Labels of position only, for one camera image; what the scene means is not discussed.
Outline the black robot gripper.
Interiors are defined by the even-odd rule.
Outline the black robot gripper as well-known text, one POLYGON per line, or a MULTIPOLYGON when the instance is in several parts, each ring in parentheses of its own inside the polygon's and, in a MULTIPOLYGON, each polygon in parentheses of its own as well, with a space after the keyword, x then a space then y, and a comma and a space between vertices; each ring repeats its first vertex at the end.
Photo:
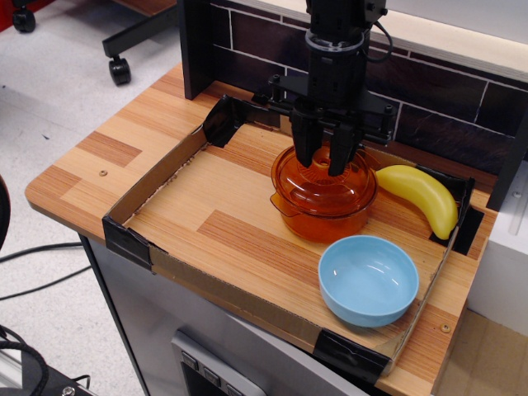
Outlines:
POLYGON ((327 40, 306 35, 309 71, 298 76, 275 74, 268 80, 271 98, 267 102, 290 116, 296 158, 310 167, 323 144, 323 128, 333 130, 328 175, 340 176, 353 160, 364 139, 387 144, 395 107, 370 93, 365 86, 368 63, 388 59, 393 47, 380 58, 368 55, 369 35, 327 40))

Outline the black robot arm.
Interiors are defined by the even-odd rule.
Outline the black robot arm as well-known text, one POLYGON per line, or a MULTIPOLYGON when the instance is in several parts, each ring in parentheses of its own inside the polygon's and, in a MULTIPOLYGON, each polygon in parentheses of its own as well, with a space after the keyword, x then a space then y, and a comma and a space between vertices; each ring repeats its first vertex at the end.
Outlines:
POLYGON ((344 173, 363 139, 387 144, 396 109, 365 86, 370 31, 388 9, 384 1, 309 1, 310 27, 304 40, 309 71, 270 77, 270 105, 288 116, 297 160, 309 167, 330 133, 328 175, 344 173))

